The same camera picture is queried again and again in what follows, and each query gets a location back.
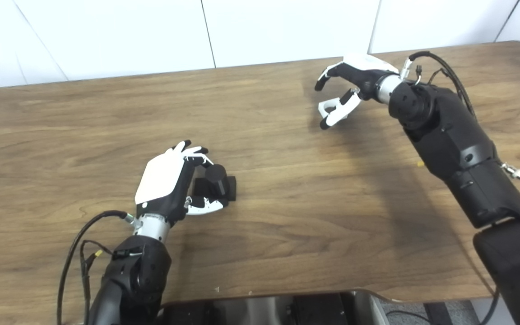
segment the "black robotic arm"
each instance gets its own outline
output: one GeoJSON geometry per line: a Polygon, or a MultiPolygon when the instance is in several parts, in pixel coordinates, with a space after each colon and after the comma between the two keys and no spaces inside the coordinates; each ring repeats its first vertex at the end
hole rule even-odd
{"type": "Polygon", "coordinates": [[[91,308],[87,272],[97,253],[85,260],[83,245],[89,241],[82,243],[80,260],[85,296],[83,324],[155,324],[172,263],[165,247],[170,229],[186,215],[215,212],[236,199],[235,177],[228,177],[221,165],[214,165],[206,156],[206,148],[187,148],[189,145],[189,140],[182,141],[147,163],[135,196],[137,217],[122,211],[107,211],[90,220],[76,236],[60,280],[58,325],[62,325],[65,278],[74,249],[85,230],[105,216],[118,216],[134,230],[113,252],[94,242],[103,251],[109,251],[111,261],[91,308]],[[206,168],[205,177],[196,178],[194,193],[188,195],[198,166],[206,168]]]}
{"type": "MultiPolygon", "coordinates": [[[[506,175],[520,179],[520,169],[499,160],[452,68],[424,51],[410,56],[400,74],[354,66],[336,75],[353,82],[356,93],[364,92],[362,99],[388,105],[390,116],[399,120],[429,171],[444,181],[473,226],[482,229],[473,239],[474,247],[520,325],[520,192],[506,175]],[[420,56],[441,62],[457,93],[419,82],[419,70],[416,82],[406,80],[413,60],[420,56]]],[[[334,73],[325,71],[316,90],[328,76],[334,73]]]]}

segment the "black fingertip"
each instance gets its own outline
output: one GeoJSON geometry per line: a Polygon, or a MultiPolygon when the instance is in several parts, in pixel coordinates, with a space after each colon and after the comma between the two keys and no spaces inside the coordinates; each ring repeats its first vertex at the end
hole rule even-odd
{"type": "Polygon", "coordinates": [[[320,121],[320,128],[323,130],[326,130],[327,128],[330,128],[328,124],[326,124],[326,117],[320,121]]]}
{"type": "Polygon", "coordinates": [[[340,104],[344,105],[348,103],[349,99],[354,96],[353,90],[349,89],[342,97],[340,97],[340,104]]]}
{"type": "Polygon", "coordinates": [[[187,146],[189,146],[190,144],[192,144],[192,142],[190,140],[184,140],[182,141],[185,143],[184,145],[184,148],[186,148],[187,146]]]}
{"type": "Polygon", "coordinates": [[[326,83],[327,80],[328,80],[328,78],[326,78],[326,77],[322,77],[322,79],[318,80],[316,82],[316,85],[314,85],[314,90],[321,91],[322,89],[324,89],[324,84],[326,83]]]}
{"type": "Polygon", "coordinates": [[[190,205],[193,206],[194,208],[204,208],[206,206],[204,197],[191,196],[191,198],[192,198],[192,203],[190,203],[190,205]]]}
{"type": "Polygon", "coordinates": [[[330,77],[338,77],[340,74],[339,74],[339,70],[342,70],[342,68],[344,68],[346,66],[345,63],[342,63],[342,64],[338,64],[337,66],[335,66],[334,68],[332,69],[329,69],[327,72],[326,72],[326,75],[328,76],[328,78],[330,77]]]}

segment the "black object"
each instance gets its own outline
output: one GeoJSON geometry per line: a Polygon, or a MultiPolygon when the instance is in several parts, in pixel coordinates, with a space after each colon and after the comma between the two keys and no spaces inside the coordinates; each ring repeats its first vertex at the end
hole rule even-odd
{"type": "Polygon", "coordinates": [[[288,314],[291,325],[348,325],[338,293],[295,296],[288,314]]]}
{"type": "Polygon", "coordinates": [[[211,301],[165,306],[158,325],[220,325],[219,310],[211,301]]]}
{"type": "Polygon", "coordinates": [[[436,325],[453,325],[444,302],[430,302],[424,305],[429,323],[436,325]]]}
{"type": "Polygon", "coordinates": [[[236,201],[236,186],[236,177],[228,176],[222,165],[215,164],[206,168],[204,177],[194,179],[194,196],[236,201]]]}
{"type": "Polygon", "coordinates": [[[130,236],[113,251],[91,310],[91,325],[152,325],[172,259],[163,243],[130,236]]]}
{"type": "Polygon", "coordinates": [[[423,74],[423,66],[418,64],[415,72],[417,72],[417,79],[421,78],[421,75],[423,74]]]}
{"type": "MultiPolygon", "coordinates": [[[[465,97],[462,85],[456,86],[465,97]]],[[[449,89],[402,83],[388,109],[473,226],[487,227],[475,235],[475,249],[520,325],[520,192],[500,168],[495,145],[449,89]]]]}

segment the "white fingertip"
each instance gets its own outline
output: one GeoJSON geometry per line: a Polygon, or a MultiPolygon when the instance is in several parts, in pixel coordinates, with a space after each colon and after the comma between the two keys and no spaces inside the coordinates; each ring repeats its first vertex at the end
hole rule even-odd
{"type": "Polygon", "coordinates": [[[206,156],[205,154],[202,154],[202,153],[197,153],[197,154],[201,154],[202,155],[202,158],[204,158],[204,160],[208,161],[210,163],[210,165],[213,165],[214,163],[210,160],[210,158],[208,158],[208,156],[206,156]]]}
{"type": "Polygon", "coordinates": [[[182,152],[182,150],[184,150],[184,147],[186,146],[186,142],[184,141],[181,141],[175,148],[174,148],[174,152],[182,152]]]}
{"type": "Polygon", "coordinates": [[[342,61],[338,62],[337,64],[333,64],[333,65],[329,65],[326,67],[326,69],[322,72],[322,74],[320,74],[320,77],[318,77],[318,80],[322,79],[322,77],[327,77],[328,78],[328,70],[334,68],[335,66],[339,65],[343,63],[342,61]]]}
{"type": "Polygon", "coordinates": [[[192,154],[195,154],[199,150],[202,150],[202,147],[198,146],[198,147],[194,147],[194,148],[189,148],[189,149],[184,150],[182,153],[184,154],[184,156],[190,156],[192,154]]]}

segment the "robot finger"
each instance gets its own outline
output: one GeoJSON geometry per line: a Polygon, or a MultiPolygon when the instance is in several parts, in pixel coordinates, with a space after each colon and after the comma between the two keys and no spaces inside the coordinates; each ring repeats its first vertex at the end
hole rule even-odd
{"type": "Polygon", "coordinates": [[[208,168],[214,163],[203,153],[192,153],[185,156],[186,160],[191,162],[194,166],[204,166],[208,168]]]}
{"type": "Polygon", "coordinates": [[[197,147],[194,147],[194,148],[186,149],[182,153],[185,156],[190,156],[190,155],[195,154],[195,153],[207,154],[208,152],[209,152],[208,148],[197,146],[197,147]]]}
{"type": "Polygon", "coordinates": [[[213,199],[207,197],[188,196],[186,198],[186,203],[188,203],[188,211],[186,212],[186,215],[198,216],[225,208],[228,205],[228,200],[223,198],[213,199]]]}
{"type": "Polygon", "coordinates": [[[354,111],[359,105],[361,99],[358,96],[357,90],[350,89],[338,102],[339,104],[320,122],[320,128],[323,130],[330,128],[338,123],[338,121],[348,117],[348,114],[354,111]]]}
{"type": "Polygon", "coordinates": [[[342,64],[342,62],[338,62],[337,64],[329,65],[324,69],[318,80],[316,81],[316,85],[314,86],[314,90],[321,91],[324,88],[324,84],[330,79],[330,77],[338,76],[336,72],[336,67],[342,64]]]}
{"type": "Polygon", "coordinates": [[[172,150],[176,152],[182,152],[185,148],[189,147],[192,142],[190,140],[180,141],[178,144],[172,147],[172,150]]]}

